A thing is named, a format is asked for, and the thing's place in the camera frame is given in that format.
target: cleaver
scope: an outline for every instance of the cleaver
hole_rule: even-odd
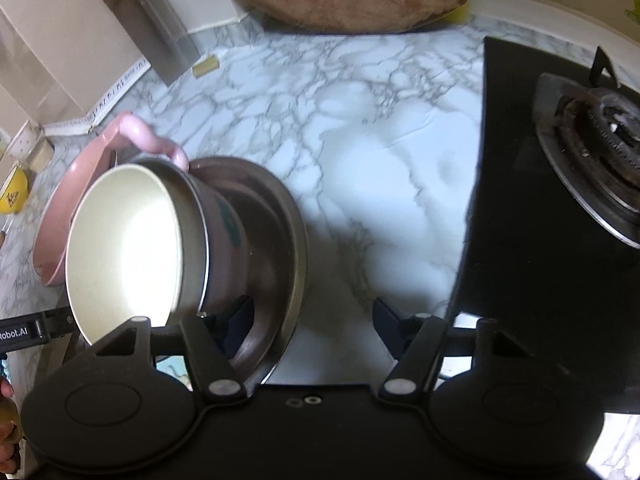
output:
[[[171,85],[200,57],[167,0],[103,1],[165,85]]]

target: hand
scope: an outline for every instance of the hand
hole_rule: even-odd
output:
[[[13,397],[14,388],[9,384],[5,378],[0,381],[0,394],[3,397]],[[6,439],[9,434],[14,430],[14,425],[10,422],[7,424],[0,424],[0,440]],[[18,471],[18,446],[9,446],[0,444],[0,473],[15,474]]]

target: marble countertop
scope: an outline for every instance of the marble countertop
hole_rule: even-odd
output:
[[[392,36],[278,30],[219,49],[220,69],[197,80],[188,73],[167,89],[148,72],[105,119],[130,109],[191,158],[247,158],[292,192],[308,229],[308,285],[271,382],[379,383],[393,361],[370,322],[378,295],[409,312],[444,313],[476,177],[485,35],[584,65],[593,59],[488,18]],[[640,88],[632,74],[620,75]],[[56,303],[58,291],[31,268],[31,246],[47,197],[87,141],[56,141],[53,164],[9,226],[0,251],[4,317]],[[10,355],[18,401],[33,384],[38,352]],[[627,431],[628,444],[640,446],[640,423],[629,424],[638,431]]]

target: stove burner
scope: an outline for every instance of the stove burner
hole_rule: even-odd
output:
[[[614,236],[640,248],[640,107],[613,90],[543,73],[533,117],[574,198]]]

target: gas stove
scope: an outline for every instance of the gas stove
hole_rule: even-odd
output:
[[[450,315],[500,320],[607,411],[638,413],[640,95],[601,49],[589,69],[492,38],[484,92]]]

